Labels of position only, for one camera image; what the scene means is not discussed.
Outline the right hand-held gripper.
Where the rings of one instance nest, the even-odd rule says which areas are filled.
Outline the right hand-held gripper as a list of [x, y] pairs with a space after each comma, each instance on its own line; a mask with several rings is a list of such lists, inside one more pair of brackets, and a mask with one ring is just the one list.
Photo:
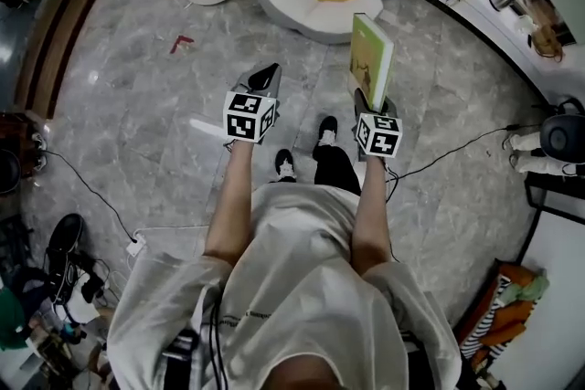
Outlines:
[[354, 91], [358, 160], [364, 162], [368, 156], [394, 159], [403, 137], [403, 123], [398, 117], [397, 107], [389, 98], [384, 99], [381, 112], [372, 111], [362, 89]]

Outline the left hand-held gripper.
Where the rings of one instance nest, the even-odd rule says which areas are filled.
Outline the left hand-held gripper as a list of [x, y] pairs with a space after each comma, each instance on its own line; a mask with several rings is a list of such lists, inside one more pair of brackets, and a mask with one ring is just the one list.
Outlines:
[[230, 139], [261, 143], [279, 119], [282, 66], [273, 62], [244, 72], [227, 93], [223, 129]]

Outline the green book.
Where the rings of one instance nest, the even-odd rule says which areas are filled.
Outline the green book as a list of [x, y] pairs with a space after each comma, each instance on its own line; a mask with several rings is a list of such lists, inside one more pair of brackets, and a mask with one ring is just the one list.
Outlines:
[[394, 42], [365, 13], [353, 17], [350, 71], [373, 111], [382, 111], [386, 99]]

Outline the person's right forearm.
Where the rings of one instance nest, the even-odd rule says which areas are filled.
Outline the person's right forearm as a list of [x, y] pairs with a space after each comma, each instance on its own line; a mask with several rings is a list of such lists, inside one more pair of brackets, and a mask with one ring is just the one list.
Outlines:
[[358, 275], [391, 258], [385, 175], [382, 160], [368, 156], [351, 237], [351, 264]]

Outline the person's left forearm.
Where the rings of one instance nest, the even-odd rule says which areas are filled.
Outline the person's left forearm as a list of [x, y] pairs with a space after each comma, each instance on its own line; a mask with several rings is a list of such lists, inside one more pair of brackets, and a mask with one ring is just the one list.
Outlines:
[[234, 267], [250, 243], [251, 160], [254, 144], [235, 141], [212, 216], [204, 255]]

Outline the person's right black shoe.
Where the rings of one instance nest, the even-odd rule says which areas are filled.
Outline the person's right black shoe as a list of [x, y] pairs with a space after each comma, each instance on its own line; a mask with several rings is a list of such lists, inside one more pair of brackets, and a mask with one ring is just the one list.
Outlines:
[[335, 116], [325, 117], [319, 126], [318, 141], [316, 147], [335, 146], [338, 122]]

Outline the person's black shoe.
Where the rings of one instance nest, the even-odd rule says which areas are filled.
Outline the person's black shoe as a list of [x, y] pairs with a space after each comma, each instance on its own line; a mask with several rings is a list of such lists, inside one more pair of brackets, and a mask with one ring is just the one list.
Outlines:
[[335, 146], [338, 122], [335, 116], [325, 117], [319, 126], [318, 141], [316, 147]]
[[288, 149], [280, 149], [275, 157], [275, 170], [279, 182], [296, 182], [293, 155]]

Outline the person's black trousers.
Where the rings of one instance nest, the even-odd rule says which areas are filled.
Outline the person's black trousers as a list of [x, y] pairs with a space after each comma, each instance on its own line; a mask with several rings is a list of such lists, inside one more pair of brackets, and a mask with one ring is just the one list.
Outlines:
[[317, 162], [314, 183], [330, 185], [354, 195], [361, 195], [356, 172], [346, 152], [338, 146], [314, 147], [313, 158]]

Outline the small red object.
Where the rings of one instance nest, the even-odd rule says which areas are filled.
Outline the small red object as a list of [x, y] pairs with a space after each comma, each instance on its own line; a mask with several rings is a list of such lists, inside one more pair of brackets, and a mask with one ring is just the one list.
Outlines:
[[175, 39], [173, 46], [170, 49], [170, 54], [174, 55], [178, 51], [190, 50], [193, 47], [194, 43], [195, 41], [193, 38], [184, 35], [178, 35]]

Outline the person's left black shoe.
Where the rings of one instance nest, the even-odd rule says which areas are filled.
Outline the person's left black shoe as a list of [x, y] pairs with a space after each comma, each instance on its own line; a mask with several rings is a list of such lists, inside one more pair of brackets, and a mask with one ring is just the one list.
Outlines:
[[280, 149], [275, 157], [275, 170], [279, 182], [296, 182], [293, 155], [288, 149]]

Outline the brown woven bag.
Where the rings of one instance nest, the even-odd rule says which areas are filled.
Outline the brown woven bag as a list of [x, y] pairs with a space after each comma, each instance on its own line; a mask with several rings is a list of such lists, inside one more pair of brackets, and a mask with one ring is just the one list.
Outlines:
[[564, 53], [557, 35], [550, 25], [543, 25], [536, 29], [531, 35], [532, 46], [542, 58], [552, 58], [561, 62]]

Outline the white robot with black head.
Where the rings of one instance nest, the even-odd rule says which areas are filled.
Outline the white robot with black head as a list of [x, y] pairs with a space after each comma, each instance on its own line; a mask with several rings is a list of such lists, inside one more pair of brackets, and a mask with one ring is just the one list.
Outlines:
[[520, 174], [585, 179], [585, 106], [570, 97], [549, 108], [534, 132], [510, 132], [502, 142], [509, 163]]

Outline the person's white shirt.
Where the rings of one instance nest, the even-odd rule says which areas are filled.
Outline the person's white shirt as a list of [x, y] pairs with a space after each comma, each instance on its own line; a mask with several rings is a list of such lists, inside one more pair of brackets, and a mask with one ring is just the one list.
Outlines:
[[179, 387], [165, 374], [181, 333], [199, 340], [188, 390], [261, 390], [279, 363], [324, 359], [352, 390], [409, 390], [408, 352], [427, 355], [434, 390], [454, 390], [461, 357], [441, 308], [403, 264], [358, 275], [349, 262], [358, 199], [332, 186], [266, 184], [252, 196], [252, 240], [237, 264], [148, 248], [108, 336], [122, 390]]

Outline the white power strip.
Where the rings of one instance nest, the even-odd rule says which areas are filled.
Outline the white power strip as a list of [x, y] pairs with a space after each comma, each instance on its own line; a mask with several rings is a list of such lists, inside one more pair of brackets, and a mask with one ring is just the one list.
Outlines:
[[133, 240], [127, 246], [126, 251], [129, 256], [135, 258], [143, 250], [145, 245], [146, 241], [144, 237], [140, 233], [137, 233], [134, 235]]

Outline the brown wooden step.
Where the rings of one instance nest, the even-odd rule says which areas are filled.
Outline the brown wooden step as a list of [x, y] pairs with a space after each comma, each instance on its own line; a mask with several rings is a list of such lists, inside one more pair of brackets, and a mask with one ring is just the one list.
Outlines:
[[15, 105], [40, 119], [54, 116], [80, 31], [96, 0], [42, 0], [16, 84]]

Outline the black sneaker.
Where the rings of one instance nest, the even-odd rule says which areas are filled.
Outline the black sneaker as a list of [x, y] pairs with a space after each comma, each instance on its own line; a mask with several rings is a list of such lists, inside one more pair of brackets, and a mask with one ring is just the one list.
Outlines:
[[85, 222], [79, 214], [67, 214], [56, 225], [48, 242], [48, 278], [53, 287], [60, 285], [66, 277], [69, 263], [79, 256], [78, 242], [85, 229]]

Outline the orange and striped clothes pile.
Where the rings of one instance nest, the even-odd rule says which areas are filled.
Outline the orange and striped clothes pile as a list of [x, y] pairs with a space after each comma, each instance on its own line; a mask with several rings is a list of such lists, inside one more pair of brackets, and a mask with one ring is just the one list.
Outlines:
[[548, 286], [543, 270], [495, 261], [454, 329], [463, 358], [475, 373], [489, 367], [526, 331], [527, 321]]

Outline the green bag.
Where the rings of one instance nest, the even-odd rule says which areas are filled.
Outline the green bag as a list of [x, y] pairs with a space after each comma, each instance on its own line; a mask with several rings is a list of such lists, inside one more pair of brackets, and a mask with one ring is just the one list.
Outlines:
[[19, 300], [9, 288], [0, 289], [0, 350], [26, 348], [20, 332], [25, 326], [25, 315]]

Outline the white table with black frame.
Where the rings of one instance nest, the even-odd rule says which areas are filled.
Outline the white table with black frame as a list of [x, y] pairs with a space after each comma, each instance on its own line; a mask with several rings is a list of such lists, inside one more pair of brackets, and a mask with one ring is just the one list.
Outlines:
[[585, 182], [530, 175], [526, 197], [536, 221], [522, 264], [549, 286], [521, 339], [522, 390], [564, 390], [585, 367]]

